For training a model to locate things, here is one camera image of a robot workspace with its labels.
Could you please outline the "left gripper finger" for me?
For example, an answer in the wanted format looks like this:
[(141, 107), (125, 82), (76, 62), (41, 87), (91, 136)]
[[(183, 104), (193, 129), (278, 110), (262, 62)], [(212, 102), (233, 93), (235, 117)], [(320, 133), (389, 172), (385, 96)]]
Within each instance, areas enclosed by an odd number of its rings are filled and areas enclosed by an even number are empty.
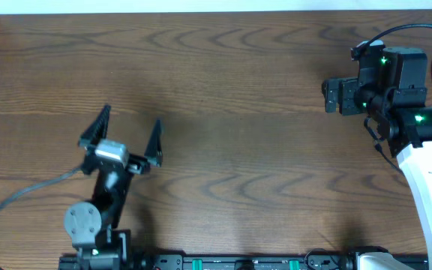
[(144, 157), (152, 165), (160, 167), (163, 162), (163, 151), (161, 146), (162, 125), (161, 120), (157, 119), (151, 132), (148, 144), (145, 149)]
[(96, 146), (101, 140), (107, 138), (107, 130), (110, 121), (110, 110), (111, 106), (109, 104), (103, 106), (103, 109), (100, 111), (97, 118), (79, 137), (79, 147), (86, 148), (88, 146)]

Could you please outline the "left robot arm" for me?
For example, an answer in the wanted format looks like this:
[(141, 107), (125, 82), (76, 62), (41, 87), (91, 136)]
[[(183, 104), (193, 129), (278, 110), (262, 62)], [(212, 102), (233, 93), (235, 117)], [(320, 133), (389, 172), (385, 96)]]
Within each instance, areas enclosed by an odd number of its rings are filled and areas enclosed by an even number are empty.
[(85, 149), (83, 174), (97, 171), (91, 199), (69, 207), (64, 228), (76, 250), (59, 258), (59, 269), (152, 269), (153, 259), (137, 253), (131, 245), (131, 231), (119, 229), (119, 221), (135, 175), (149, 173), (163, 161), (162, 125), (154, 123), (143, 156), (131, 154), (125, 144), (107, 139), (111, 106), (80, 135), (78, 146)]

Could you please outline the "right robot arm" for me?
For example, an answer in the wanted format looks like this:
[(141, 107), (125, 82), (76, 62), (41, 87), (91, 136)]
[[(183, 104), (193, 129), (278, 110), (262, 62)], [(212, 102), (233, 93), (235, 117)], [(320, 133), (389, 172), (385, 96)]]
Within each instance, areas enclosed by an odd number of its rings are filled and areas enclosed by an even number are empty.
[(322, 83), (325, 111), (366, 114), (376, 144), (388, 143), (416, 204), (432, 269), (432, 106), (426, 106), (428, 57), (422, 49), (376, 41), (358, 58), (358, 76)]

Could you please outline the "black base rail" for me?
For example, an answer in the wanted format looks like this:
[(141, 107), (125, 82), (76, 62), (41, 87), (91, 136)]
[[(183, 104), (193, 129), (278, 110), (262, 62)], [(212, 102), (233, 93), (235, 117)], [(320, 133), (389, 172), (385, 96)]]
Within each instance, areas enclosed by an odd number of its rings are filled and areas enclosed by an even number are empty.
[(207, 269), (357, 269), (353, 252), (337, 255), (323, 249), (313, 249), (305, 255), (288, 256), (209, 256), (184, 253), (135, 252), (126, 263), (118, 262), (106, 251), (92, 250), (88, 256), (66, 254), (58, 261), (58, 270), (80, 269), (147, 269), (147, 270), (207, 270)]

